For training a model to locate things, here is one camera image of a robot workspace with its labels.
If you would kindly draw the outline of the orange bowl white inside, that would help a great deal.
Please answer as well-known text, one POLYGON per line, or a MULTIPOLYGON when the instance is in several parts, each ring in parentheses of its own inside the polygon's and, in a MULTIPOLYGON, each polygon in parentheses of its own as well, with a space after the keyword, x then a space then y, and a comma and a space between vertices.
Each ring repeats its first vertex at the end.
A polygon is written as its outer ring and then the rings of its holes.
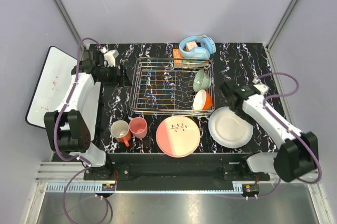
POLYGON ((213 102, 211 95, 204 89, 199 90, 193 100, 194 110, 209 110, 212 108, 213 102))

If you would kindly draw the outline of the pale green bowl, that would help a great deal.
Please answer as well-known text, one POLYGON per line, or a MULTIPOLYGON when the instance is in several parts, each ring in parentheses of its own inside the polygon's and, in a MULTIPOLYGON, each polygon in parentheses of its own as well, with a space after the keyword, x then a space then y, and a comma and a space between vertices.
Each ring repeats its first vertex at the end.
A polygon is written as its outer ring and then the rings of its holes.
POLYGON ((202 89, 207 90, 208 88, 210 88, 211 83, 212 83, 212 80, 210 76, 208 75, 208 73, 205 70, 200 69, 195 75, 194 82, 193 82, 193 90, 196 93, 202 89))

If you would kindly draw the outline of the white scalloped plate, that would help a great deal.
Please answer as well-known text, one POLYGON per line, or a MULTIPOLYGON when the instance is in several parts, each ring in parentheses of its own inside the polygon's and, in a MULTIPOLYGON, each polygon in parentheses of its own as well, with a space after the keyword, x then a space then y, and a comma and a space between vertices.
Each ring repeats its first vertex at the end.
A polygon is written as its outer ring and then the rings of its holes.
POLYGON ((253 126, 228 107, 218 108, 211 114, 208 128, 212 138, 226 148, 240 148, 253 136, 253 126))

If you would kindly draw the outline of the pink and cream plate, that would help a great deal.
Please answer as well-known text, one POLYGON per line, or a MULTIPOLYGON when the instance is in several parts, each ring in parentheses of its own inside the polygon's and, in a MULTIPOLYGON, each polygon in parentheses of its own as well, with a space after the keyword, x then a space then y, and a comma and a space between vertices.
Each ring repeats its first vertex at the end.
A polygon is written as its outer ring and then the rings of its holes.
POLYGON ((156 130, 159 149, 174 158, 183 158, 193 153, 200 144, 200 137, 197 124, 185 116, 167 117, 156 130))

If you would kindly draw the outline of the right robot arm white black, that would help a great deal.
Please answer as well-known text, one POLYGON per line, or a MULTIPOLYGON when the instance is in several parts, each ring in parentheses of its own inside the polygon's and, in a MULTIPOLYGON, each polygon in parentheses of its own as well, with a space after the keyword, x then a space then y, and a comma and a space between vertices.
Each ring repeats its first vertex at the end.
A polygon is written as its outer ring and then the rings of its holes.
POLYGON ((317 136, 296 128, 266 102, 267 85, 256 82, 239 86, 227 80, 220 89, 230 110, 248 123, 259 124, 278 148, 275 154, 260 152, 246 157, 239 166, 243 179, 251 180, 263 172, 292 182, 319 169, 317 136))

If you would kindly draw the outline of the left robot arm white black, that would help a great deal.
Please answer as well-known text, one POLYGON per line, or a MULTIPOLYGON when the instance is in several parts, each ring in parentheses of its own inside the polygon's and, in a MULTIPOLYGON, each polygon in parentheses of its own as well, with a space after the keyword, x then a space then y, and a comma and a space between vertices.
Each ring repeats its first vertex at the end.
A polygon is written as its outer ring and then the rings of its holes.
POLYGON ((85 105, 97 109, 99 99, 88 99, 98 83, 113 87, 131 86, 124 65, 116 65, 117 50, 88 50, 92 57, 78 59, 71 71, 68 90, 54 110, 44 115, 44 124, 50 147, 63 161, 73 159, 95 168, 95 173, 103 180, 110 179, 114 167, 107 163, 107 155, 92 142, 94 133, 90 131, 83 116, 85 105))

